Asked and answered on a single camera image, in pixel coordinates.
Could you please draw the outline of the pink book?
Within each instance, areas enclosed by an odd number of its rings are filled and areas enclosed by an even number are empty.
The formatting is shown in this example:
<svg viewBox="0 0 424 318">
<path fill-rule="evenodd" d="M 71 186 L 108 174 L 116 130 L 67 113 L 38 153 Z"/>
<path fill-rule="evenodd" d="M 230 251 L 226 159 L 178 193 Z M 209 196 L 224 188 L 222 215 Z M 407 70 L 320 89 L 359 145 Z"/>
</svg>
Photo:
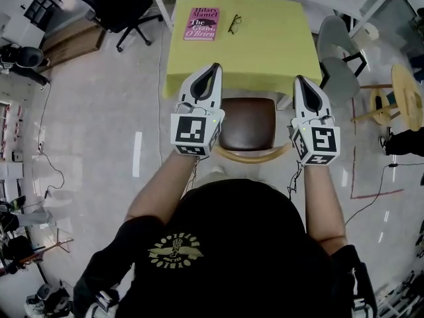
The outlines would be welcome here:
<svg viewBox="0 0 424 318">
<path fill-rule="evenodd" d="M 184 31 L 184 40 L 214 41 L 219 23 L 219 12 L 219 8 L 192 8 Z"/>
</svg>

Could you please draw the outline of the black office chair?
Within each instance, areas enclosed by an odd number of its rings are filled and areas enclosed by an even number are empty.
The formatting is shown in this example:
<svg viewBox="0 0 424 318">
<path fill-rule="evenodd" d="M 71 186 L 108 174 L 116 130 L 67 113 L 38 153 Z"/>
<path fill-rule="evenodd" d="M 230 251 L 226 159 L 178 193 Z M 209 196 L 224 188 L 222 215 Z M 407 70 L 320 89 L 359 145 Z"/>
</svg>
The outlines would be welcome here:
<svg viewBox="0 0 424 318">
<path fill-rule="evenodd" d="M 144 14 L 153 5 L 153 0 L 80 0 L 91 7 L 85 18 L 105 30 L 115 34 L 123 32 L 116 45 L 118 52 L 122 52 L 121 44 L 132 30 L 137 31 L 147 46 L 152 42 L 140 30 L 141 24 L 154 19 L 162 22 L 161 14 L 146 17 Z"/>
</svg>

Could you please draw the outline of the person's beige trousers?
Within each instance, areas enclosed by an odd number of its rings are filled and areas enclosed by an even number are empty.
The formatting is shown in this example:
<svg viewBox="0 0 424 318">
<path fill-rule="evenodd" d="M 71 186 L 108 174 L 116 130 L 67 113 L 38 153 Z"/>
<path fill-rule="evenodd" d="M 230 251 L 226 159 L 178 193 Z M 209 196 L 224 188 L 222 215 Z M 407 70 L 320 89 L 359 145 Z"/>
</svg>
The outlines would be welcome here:
<svg viewBox="0 0 424 318">
<path fill-rule="evenodd" d="M 271 187 L 274 190 L 277 190 L 276 187 L 265 182 L 264 180 L 255 180 L 255 179 L 252 179 L 252 178 L 236 178 L 236 177 L 232 177 L 232 176 L 226 174 L 225 172 L 216 172 L 216 171 L 207 174 L 205 177 L 201 178 L 200 180 L 197 180 L 194 183 L 194 185 L 191 187 L 191 190 L 194 190 L 194 189 L 199 188 L 201 186 L 204 186 L 206 184 L 210 184 L 210 183 L 213 183 L 213 182 L 226 181 L 226 180 L 248 180 L 248 181 L 252 181 L 252 182 L 259 182 L 259 183 L 262 183 L 264 185 Z"/>
</svg>

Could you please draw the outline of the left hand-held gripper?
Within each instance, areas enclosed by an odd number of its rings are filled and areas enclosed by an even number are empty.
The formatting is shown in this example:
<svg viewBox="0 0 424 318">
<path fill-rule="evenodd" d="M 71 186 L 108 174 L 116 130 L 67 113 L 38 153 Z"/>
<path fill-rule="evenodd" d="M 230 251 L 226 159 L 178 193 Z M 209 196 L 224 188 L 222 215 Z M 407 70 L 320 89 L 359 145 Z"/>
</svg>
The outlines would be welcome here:
<svg viewBox="0 0 424 318">
<path fill-rule="evenodd" d="M 170 124 L 170 143 L 178 154 L 210 155 L 225 117 L 224 110 L 218 109 L 222 84 L 223 71 L 218 63 L 198 69 L 182 83 Z"/>
</svg>

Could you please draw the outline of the wooden chair with brown seat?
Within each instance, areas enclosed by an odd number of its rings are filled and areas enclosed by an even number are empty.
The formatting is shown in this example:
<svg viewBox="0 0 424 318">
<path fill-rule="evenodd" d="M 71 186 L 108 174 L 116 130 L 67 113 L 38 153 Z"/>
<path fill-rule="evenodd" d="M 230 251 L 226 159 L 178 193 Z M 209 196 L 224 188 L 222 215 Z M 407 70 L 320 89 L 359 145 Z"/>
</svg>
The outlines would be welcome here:
<svg viewBox="0 0 424 318">
<path fill-rule="evenodd" d="M 292 149 L 292 143 L 275 146 L 276 106 L 257 97 L 226 98 L 225 118 L 214 151 L 241 164 L 263 164 Z"/>
</svg>

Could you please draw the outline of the grey chair black frame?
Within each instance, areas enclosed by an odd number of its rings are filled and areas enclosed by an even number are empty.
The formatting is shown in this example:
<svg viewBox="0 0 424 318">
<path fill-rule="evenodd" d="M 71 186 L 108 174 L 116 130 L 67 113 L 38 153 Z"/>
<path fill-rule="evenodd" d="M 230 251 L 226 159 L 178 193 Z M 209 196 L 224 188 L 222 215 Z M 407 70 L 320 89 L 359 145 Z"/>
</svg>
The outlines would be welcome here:
<svg viewBox="0 0 424 318">
<path fill-rule="evenodd" d="M 333 107 L 342 107 L 360 91 L 358 76 L 367 62 L 350 38 L 344 21 L 335 15 L 322 22 L 316 50 L 323 73 L 321 89 Z"/>
</svg>

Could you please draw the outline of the black eyeglasses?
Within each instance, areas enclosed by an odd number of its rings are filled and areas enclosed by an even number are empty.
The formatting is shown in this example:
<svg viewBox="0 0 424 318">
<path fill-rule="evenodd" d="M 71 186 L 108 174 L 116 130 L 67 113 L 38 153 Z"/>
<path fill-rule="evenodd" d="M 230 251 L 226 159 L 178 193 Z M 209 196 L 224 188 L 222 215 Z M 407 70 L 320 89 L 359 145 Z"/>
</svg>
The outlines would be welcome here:
<svg viewBox="0 0 424 318">
<path fill-rule="evenodd" d="M 241 24 L 241 22 L 242 22 L 242 17 L 236 14 L 228 29 L 228 33 L 231 33 L 232 35 L 234 35 L 238 31 L 239 25 Z"/>
</svg>

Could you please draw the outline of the wooden floor stand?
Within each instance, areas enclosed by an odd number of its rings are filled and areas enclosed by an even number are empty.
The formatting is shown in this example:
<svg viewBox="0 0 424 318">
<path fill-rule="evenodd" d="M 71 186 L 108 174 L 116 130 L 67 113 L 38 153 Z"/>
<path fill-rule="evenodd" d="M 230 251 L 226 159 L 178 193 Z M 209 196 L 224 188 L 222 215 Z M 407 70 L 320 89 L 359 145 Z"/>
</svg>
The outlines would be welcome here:
<svg viewBox="0 0 424 318">
<path fill-rule="evenodd" d="M 68 244 L 68 243 L 73 242 L 73 241 L 74 241 L 73 238 L 69 238 L 69 239 L 64 240 L 64 241 L 59 241 L 56 244 L 53 244 L 52 246 L 46 247 L 46 248 L 44 248 L 44 249 L 42 249 L 38 252 L 35 252 L 31 256 L 20 260 L 19 264 L 26 264 L 26 263 L 32 262 L 36 259 L 41 259 L 46 252 L 48 252 L 48 251 L 50 251 L 50 250 L 52 250 L 56 247 L 62 247 L 63 245 Z"/>
</svg>

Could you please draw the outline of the person's right forearm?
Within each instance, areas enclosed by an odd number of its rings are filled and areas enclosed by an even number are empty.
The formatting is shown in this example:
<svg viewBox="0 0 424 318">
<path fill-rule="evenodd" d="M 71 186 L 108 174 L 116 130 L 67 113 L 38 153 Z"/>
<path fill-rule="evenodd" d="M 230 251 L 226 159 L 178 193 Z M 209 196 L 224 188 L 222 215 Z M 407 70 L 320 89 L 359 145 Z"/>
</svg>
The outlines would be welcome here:
<svg viewBox="0 0 424 318">
<path fill-rule="evenodd" d="M 343 212 L 328 166 L 304 168 L 307 234 L 332 255 L 347 245 Z"/>
</svg>

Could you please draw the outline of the person's black shirt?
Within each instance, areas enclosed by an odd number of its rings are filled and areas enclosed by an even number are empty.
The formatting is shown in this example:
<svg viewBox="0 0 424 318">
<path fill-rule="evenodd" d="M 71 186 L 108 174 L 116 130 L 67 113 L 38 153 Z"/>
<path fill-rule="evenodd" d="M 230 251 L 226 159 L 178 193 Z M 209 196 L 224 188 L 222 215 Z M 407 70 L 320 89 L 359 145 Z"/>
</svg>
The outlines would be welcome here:
<svg viewBox="0 0 424 318">
<path fill-rule="evenodd" d="M 131 268 L 116 318 L 351 318 L 355 299 L 375 304 L 355 247 L 327 254 L 284 194 L 247 179 L 189 191 L 166 224 L 123 223 L 77 282 L 75 318 Z"/>
</svg>

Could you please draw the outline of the white cabinet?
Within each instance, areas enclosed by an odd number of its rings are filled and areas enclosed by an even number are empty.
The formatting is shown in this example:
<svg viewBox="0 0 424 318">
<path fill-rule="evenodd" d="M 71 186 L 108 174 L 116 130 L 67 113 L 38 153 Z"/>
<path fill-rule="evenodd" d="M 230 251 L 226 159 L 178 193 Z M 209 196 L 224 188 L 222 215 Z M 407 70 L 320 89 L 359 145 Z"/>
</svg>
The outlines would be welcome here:
<svg viewBox="0 0 424 318">
<path fill-rule="evenodd" d="M 27 8 L 15 0 L 0 0 L 0 38 L 19 46 L 38 48 L 44 31 L 25 16 Z"/>
</svg>

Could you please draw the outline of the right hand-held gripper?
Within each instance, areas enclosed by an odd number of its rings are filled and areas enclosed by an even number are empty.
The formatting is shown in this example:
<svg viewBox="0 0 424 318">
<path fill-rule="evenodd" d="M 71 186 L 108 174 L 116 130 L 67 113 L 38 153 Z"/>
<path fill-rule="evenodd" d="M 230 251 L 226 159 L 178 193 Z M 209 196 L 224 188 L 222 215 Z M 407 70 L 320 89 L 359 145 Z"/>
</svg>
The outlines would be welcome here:
<svg viewBox="0 0 424 318">
<path fill-rule="evenodd" d="M 314 81 L 297 76 L 294 81 L 295 116 L 291 141 L 302 166 L 328 166 L 341 153 L 341 132 L 330 115 L 325 92 Z"/>
</svg>

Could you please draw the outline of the person's left forearm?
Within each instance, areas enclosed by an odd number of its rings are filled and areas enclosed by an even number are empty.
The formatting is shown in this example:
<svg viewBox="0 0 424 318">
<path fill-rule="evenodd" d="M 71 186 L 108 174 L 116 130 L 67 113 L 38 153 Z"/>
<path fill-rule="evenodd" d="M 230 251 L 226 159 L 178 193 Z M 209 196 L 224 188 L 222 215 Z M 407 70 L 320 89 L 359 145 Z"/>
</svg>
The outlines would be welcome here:
<svg viewBox="0 0 424 318">
<path fill-rule="evenodd" d="M 180 202 L 196 162 L 195 156 L 171 153 L 135 197 L 125 220 L 151 216 L 163 224 L 168 223 Z"/>
</svg>

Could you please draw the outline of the white cylindrical bin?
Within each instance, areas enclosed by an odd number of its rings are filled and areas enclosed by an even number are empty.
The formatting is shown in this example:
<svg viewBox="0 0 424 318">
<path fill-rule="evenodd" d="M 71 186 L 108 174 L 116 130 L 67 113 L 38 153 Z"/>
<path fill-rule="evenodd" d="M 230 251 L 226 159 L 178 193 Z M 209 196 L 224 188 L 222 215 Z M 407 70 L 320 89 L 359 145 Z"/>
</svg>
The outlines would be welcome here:
<svg viewBox="0 0 424 318">
<path fill-rule="evenodd" d="M 365 23 L 356 35 L 358 38 L 374 41 L 379 38 L 379 31 L 373 24 Z"/>
</svg>

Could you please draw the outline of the round wooden stool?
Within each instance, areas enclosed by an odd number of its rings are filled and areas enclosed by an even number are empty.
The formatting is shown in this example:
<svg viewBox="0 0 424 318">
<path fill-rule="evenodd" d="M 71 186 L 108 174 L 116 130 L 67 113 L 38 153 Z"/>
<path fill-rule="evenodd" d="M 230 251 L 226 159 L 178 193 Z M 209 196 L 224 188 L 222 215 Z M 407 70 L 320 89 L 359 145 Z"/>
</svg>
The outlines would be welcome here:
<svg viewBox="0 0 424 318">
<path fill-rule="evenodd" d="M 391 69 L 391 83 L 363 85 L 369 89 L 370 102 L 367 114 L 354 117 L 352 122 L 372 119 L 381 126 L 388 125 L 393 119 L 401 117 L 406 127 L 418 131 L 423 123 L 423 103 L 421 92 L 413 75 L 400 64 Z"/>
</svg>

